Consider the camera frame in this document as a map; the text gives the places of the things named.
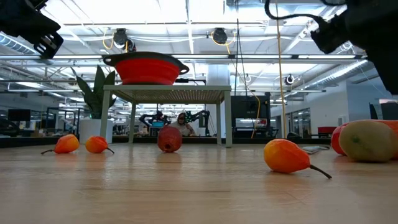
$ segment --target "white plant pot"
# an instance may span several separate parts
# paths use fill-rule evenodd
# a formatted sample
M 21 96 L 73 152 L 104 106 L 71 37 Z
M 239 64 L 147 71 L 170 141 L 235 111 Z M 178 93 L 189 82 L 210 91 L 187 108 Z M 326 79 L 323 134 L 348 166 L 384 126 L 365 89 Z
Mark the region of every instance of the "white plant pot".
M 112 143 L 112 129 L 113 121 L 108 120 L 106 125 L 106 142 Z M 101 120 L 100 119 L 82 119 L 79 123 L 79 141 L 80 144 L 85 144 L 87 139 L 91 136 L 99 136 L 101 131 Z

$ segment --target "person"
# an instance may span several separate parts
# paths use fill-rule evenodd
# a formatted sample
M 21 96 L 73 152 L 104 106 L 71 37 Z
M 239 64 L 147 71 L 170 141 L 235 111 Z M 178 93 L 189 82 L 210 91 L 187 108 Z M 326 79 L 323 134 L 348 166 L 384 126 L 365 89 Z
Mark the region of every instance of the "person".
M 175 127 L 180 130 L 182 136 L 194 137 L 196 136 L 193 128 L 185 122 L 185 113 L 180 113 L 177 117 L 177 121 L 169 124 L 171 127 Z

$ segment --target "white column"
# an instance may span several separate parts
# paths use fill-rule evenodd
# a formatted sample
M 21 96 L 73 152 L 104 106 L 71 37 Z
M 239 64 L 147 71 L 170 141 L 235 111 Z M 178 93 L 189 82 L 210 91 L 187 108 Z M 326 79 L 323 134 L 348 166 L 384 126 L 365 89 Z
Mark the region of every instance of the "white column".
M 227 65 L 209 65 L 206 85 L 229 85 L 231 72 L 229 71 L 228 64 Z M 213 126 L 215 129 L 217 128 L 217 113 L 216 113 L 216 105 L 207 105 L 207 110 L 210 111 L 211 118 L 209 119 L 209 130 L 210 134 L 213 135 L 213 129 L 211 128 L 211 122 L 213 122 Z M 225 138 L 225 105 L 224 102 L 221 104 L 221 133 L 217 131 L 218 134 Z

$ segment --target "desk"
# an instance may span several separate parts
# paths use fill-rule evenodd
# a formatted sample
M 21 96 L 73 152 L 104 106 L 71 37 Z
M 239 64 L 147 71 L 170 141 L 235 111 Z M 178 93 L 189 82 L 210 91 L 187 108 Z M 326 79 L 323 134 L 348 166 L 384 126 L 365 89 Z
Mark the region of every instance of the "desk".
M 232 147 L 231 124 L 231 87 L 230 86 L 188 86 L 188 85 L 105 85 L 101 117 L 101 136 L 106 135 L 106 120 L 111 94 L 132 103 L 131 123 L 134 127 L 136 105 L 139 103 L 163 104 L 215 104 L 217 144 L 221 144 L 221 103 L 225 104 L 226 147 Z M 134 132 L 129 134 L 129 143 L 133 143 Z

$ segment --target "red colander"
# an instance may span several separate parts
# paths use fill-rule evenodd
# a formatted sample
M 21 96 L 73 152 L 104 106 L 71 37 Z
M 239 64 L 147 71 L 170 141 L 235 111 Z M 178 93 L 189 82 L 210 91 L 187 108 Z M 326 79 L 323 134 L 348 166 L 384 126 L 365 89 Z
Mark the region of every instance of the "red colander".
M 156 52 L 107 55 L 104 63 L 118 71 L 123 85 L 173 85 L 189 68 L 178 59 Z

